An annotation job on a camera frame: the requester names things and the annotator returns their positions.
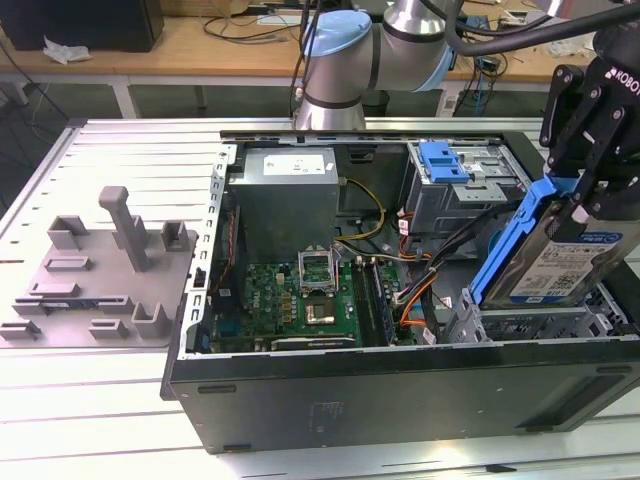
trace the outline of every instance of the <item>floor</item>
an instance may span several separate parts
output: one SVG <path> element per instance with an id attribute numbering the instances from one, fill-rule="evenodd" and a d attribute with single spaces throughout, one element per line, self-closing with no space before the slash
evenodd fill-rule
<path id="1" fill-rule="evenodd" d="M 0 107 L 0 215 L 11 205 L 31 173 L 46 155 L 49 145 L 66 122 L 41 94 L 28 86 L 29 105 L 13 103 Z M 118 105 L 110 87 L 96 85 L 51 85 L 47 93 L 71 118 L 119 118 Z M 192 87 L 135 86 L 133 95 L 145 118 L 184 117 L 285 117 L 287 88 L 273 87 L 269 95 L 252 87 L 208 87 L 208 108 L 198 111 Z M 423 93 L 394 92 L 387 115 L 425 117 L 435 114 L 439 91 Z M 546 94 L 496 92 L 484 112 L 491 117 L 537 117 L 541 115 Z M 462 106 L 458 116 L 472 116 L 474 105 Z M 364 98 L 364 103 L 375 103 Z M 379 116 L 375 108 L 365 112 Z M 38 127 L 30 128 L 35 123 Z"/>

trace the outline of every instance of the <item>blue drive bay latch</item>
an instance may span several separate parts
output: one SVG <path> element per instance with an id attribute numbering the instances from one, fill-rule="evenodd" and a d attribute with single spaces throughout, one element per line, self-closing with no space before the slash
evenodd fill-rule
<path id="1" fill-rule="evenodd" d="M 433 183 L 468 183 L 471 179 L 447 142 L 420 142 L 420 159 Z"/>

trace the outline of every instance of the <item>ram slot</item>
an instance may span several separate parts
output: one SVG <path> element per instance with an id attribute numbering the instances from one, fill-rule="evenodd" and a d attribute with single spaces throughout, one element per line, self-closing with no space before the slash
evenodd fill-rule
<path id="1" fill-rule="evenodd" d="M 373 329 L 376 345 L 388 346 L 393 338 L 393 326 L 389 307 L 384 298 L 384 289 L 380 283 L 380 272 L 375 262 L 365 265 L 365 282 L 367 286 L 367 301 L 372 311 Z"/>
<path id="2" fill-rule="evenodd" d="M 360 326 L 362 345 L 365 347 L 375 347 L 378 345 L 375 322 L 370 302 L 367 298 L 367 287 L 363 269 L 364 266 L 358 265 L 355 260 L 351 262 L 354 303 L 356 312 L 358 313 L 358 325 Z"/>

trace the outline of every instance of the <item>white tissue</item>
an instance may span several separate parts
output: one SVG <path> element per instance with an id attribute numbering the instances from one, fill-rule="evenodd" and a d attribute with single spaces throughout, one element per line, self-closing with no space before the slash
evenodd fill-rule
<path id="1" fill-rule="evenodd" d="M 66 65 L 69 62 L 79 62 L 80 60 L 89 60 L 91 58 L 87 47 L 67 47 L 66 45 L 58 45 L 47 37 L 44 37 L 44 43 L 47 45 L 42 50 L 44 54 L 63 65 Z"/>

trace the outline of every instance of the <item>power supply label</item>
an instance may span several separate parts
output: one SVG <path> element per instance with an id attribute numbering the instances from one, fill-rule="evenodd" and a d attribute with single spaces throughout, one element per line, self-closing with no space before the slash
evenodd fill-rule
<path id="1" fill-rule="evenodd" d="M 324 175 L 322 155 L 267 155 L 265 175 Z"/>

